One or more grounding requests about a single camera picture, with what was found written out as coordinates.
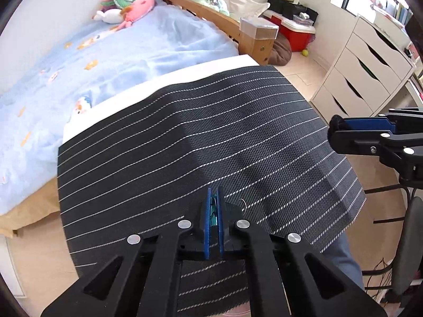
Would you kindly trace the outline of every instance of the drawer handle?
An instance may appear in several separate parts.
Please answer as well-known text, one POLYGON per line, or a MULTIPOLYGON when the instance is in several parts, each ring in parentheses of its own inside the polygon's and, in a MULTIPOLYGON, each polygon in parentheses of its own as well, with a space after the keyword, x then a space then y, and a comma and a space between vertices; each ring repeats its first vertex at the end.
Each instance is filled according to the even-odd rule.
POLYGON ((388 63, 386 63, 385 60, 382 57, 380 57, 380 55, 375 50, 373 50, 373 48, 369 44, 367 44, 367 47, 369 48, 369 51, 372 53, 372 55, 375 56, 379 60, 379 62, 386 65, 387 67, 389 66, 388 63))
POLYGON ((386 37, 382 33, 380 33, 377 29, 374 30, 376 31, 376 34, 379 36, 379 38, 382 39, 386 45, 388 45, 392 50, 398 51, 394 44, 392 44, 388 39, 386 39, 386 37))
POLYGON ((375 80, 378 80, 377 79, 377 77, 372 73, 372 71, 369 69, 369 68, 367 68, 367 66, 362 62, 362 61, 360 61, 359 59, 358 59, 358 61, 360 62, 360 65, 361 65, 361 67, 373 78, 373 79, 375 79, 375 80))
POLYGON ((338 107, 341 109, 342 112, 344 112, 346 115, 348 115, 348 113, 345 112, 345 110, 342 108, 341 104, 338 102, 338 100, 335 99, 334 96, 332 96, 333 100, 335 101, 335 103, 338 105, 338 107))
POLYGON ((351 88, 351 90, 356 94, 356 96, 358 96, 360 99, 363 99, 362 96, 360 95, 360 93, 357 92, 357 90, 355 90, 355 88, 353 87, 353 85, 346 78, 345 78, 345 81, 349 85, 349 87, 351 88))

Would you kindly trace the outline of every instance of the white drawer unit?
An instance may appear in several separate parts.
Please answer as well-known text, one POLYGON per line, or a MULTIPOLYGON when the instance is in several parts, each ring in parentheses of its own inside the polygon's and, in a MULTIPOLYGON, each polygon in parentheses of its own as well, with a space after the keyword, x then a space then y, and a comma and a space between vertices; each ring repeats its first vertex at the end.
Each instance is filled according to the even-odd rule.
POLYGON ((389 93, 392 93, 398 87, 401 80, 397 74, 369 44, 366 44, 355 33, 351 35, 346 47, 364 63, 389 93))
POLYGON ((342 109, 341 104, 329 93, 325 86, 320 87, 312 103, 328 123, 334 114, 348 118, 348 114, 342 109))
POLYGON ((347 48, 342 51, 335 69, 354 86, 373 112, 389 97, 382 83, 347 48))
POLYGON ((406 77, 412 63, 404 56, 404 49, 398 49, 381 31, 362 18, 358 18, 354 33, 373 48, 401 80, 406 77))
POLYGON ((369 116, 373 113, 361 94, 337 69, 330 72, 323 85, 350 117, 369 116))
POLYGON ((334 114, 376 116, 399 93, 415 69, 403 50, 377 26, 357 17, 311 103, 326 121, 334 114))

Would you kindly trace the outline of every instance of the wooden bedpost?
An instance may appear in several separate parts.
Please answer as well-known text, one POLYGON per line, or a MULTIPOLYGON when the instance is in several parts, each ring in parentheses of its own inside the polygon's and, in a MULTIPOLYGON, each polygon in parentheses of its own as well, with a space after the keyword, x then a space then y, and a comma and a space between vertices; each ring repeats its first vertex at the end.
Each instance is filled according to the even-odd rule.
POLYGON ((240 55, 249 55, 260 65, 267 65, 272 52, 274 39, 254 39, 241 32, 238 42, 240 55))

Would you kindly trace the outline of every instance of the drawer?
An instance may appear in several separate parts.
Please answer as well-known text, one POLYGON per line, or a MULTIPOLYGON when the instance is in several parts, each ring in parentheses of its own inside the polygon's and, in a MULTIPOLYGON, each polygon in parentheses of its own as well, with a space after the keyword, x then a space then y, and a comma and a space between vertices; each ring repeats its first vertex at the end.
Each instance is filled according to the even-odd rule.
POLYGON ((336 99, 332 96, 331 93, 329 93, 325 86, 320 87, 319 91, 311 102, 322 115, 322 117, 325 118, 327 123, 330 122, 334 114, 338 114, 343 118, 348 118, 347 113, 342 110, 339 102, 336 101, 336 99))
POLYGON ((335 68, 352 84, 373 112, 389 97, 382 83, 372 77, 364 64, 347 48, 342 51, 335 68))
POLYGON ((324 86, 350 117, 372 115, 373 111, 359 92, 337 69, 332 69, 324 86))
POLYGON ((382 33, 372 25, 358 19, 354 33, 365 41, 392 68, 402 81, 411 69, 411 64, 382 33))
POLYGON ((399 86, 401 80, 388 63, 356 34, 351 35, 346 47, 366 65, 389 93, 393 93, 399 86))

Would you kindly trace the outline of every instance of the black storage bin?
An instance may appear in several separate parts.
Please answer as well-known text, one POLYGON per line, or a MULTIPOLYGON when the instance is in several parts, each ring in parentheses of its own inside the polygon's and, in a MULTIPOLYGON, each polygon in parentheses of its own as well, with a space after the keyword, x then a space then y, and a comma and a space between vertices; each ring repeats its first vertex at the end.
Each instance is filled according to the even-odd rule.
POLYGON ((301 4, 293 4, 286 0, 267 0, 270 3, 270 10, 282 14, 285 18, 290 20, 293 19, 294 15, 299 15, 301 12, 305 12, 307 7, 301 4))
POLYGON ((318 12, 316 12, 315 10, 312 10, 311 8, 308 8, 308 7, 307 7, 307 10, 305 12, 309 15, 310 20, 313 20, 314 22, 316 22, 317 16, 319 15, 318 12))

